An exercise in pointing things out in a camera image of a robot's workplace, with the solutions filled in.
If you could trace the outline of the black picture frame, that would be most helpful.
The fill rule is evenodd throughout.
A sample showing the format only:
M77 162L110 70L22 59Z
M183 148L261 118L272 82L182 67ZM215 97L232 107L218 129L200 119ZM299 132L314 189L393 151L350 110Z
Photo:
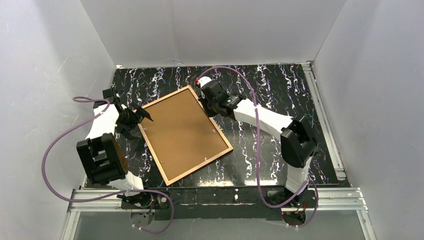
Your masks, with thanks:
M142 108L151 119L138 126L167 186L234 149L189 85Z

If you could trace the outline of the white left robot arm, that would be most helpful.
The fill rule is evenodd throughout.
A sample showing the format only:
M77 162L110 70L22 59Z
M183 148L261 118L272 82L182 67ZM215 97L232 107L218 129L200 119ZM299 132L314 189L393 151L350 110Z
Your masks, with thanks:
M114 187L123 194L120 199L130 201L140 197L144 189L143 180L129 170L129 164L116 140L119 133L127 140L137 140L141 136L133 131L144 119L152 120L151 115L139 105L126 106L121 103L118 92L105 89L104 101L95 101L91 129L82 141L76 144L76 150L82 162L85 174L91 184Z

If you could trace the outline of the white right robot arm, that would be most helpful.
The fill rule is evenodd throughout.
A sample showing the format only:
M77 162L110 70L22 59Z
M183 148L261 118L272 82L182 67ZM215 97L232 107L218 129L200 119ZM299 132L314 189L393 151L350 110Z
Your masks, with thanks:
M280 141L281 156L287 166L284 193L299 202L307 192L311 161L317 152L317 139L306 116L294 118L266 109L242 94L229 94L210 77L197 78L198 99L208 117L220 115L234 121L259 126Z

